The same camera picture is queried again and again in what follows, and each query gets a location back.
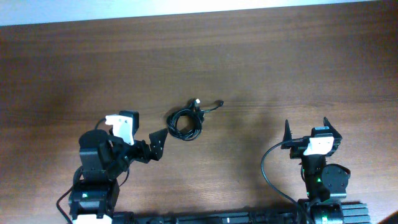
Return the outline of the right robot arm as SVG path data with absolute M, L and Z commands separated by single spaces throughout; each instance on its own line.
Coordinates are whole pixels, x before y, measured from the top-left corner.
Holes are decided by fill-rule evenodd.
M 308 199 L 300 199 L 298 210 L 302 223 L 343 223 L 340 202 L 346 198 L 351 171 L 339 164 L 328 164 L 341 144 L 342 135 L 327 118 L 323 126 L 314 127 L 309 136 L 294 139 L 289 122 L 285 122 L 282 149 L 290 151 L 291 159 L 300 159 L 300 175 L 305 182 Z

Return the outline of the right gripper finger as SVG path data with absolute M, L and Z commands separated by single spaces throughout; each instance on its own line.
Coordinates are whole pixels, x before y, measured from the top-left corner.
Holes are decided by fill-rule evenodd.
M 323 118 L 323 125 L 324 127 L 328 127 L 328 130 L 332 133 L 335 139 L 341 139 L 342 135 L 331 125 L 327 117 Z
M 290 125 L 289 121 L 286 119 L 285 120 L 285 126 L 284 126 L 284 136 L 282 138 L 282 145 L 281 149 L 290 149 L 292 145 L 292 133 L 290 130 Z

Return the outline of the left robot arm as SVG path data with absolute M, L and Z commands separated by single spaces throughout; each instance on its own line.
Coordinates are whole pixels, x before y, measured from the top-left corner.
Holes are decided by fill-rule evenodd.
M 164 153 L 167 129 L 144 140 L 127 142 L 113 133 L 93 129 L 79 138 L 81 166 L 76 170 L 68 199 L 72 223 L 124 223 L 114 214 L 119 197 L 118 177 L 134 162 L 159 161 Z

